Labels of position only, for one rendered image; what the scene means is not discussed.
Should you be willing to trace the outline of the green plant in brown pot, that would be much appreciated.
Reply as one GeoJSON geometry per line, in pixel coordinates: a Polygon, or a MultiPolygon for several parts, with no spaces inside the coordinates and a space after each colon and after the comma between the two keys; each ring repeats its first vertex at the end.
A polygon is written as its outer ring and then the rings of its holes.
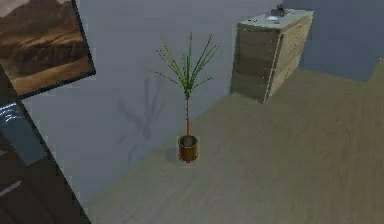
{"type": "Polygon", "coordinates": [[[199,140],[196,136],[191,134],[190,131],[190,115],[189,115],[189,101],[192,92],[207,81],[213,80],[213,77],[208,77],[203,81],[198,80],[198,76],[203,68],[215,56],[219,46],[212,45],[213,36],[210,35],[204,49],[199,56],[197,62],[192,64],[192,40],[193,33],[189,34],[188,51],[181,57],[180,63],[177,62],[172,51],[168,47],[166,40],[160,37],[162,47],[156,50],[160,59],[166,63],[167,67],[173,72],[176,78],[171,78],[160,71],[152,70],[152,73],[167,79],[182,89],[185,99],[185,134],[177,139],[178,159],[184,163],[191,163],[198,159],[199,156],[199,140]]]}

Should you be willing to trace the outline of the light wooden chest of drawers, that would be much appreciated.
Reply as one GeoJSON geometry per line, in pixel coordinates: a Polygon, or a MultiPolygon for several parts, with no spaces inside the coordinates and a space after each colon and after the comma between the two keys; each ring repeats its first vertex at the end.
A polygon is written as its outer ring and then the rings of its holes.
{"type": "Polygon", "coordinates": [[[259,103],[272,97],[298,68],[313,11],[286,9],[271,19],[262,14],[237,24],[231,93],[259,103]]]}

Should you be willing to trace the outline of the small dark object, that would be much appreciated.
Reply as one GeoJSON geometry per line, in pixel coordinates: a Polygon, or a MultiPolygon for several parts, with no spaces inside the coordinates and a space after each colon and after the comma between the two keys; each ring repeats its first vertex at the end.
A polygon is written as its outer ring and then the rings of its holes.
{"type": "Polygon", "coordinates": [[[276,17],[284,17],[286,14],[285,9],[282,5],[278,5],[276,9],[271,10],[271,15],[276,17]]]}

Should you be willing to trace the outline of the framed brown landscape picture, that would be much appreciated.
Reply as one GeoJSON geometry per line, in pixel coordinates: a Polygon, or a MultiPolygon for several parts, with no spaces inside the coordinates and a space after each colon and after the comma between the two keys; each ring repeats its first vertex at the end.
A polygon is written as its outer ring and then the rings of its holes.
{"type": "Polygon", "coordinates": [[[76,0],[0,0],[0,66],[22,98],[94,75],[76,0]]]}

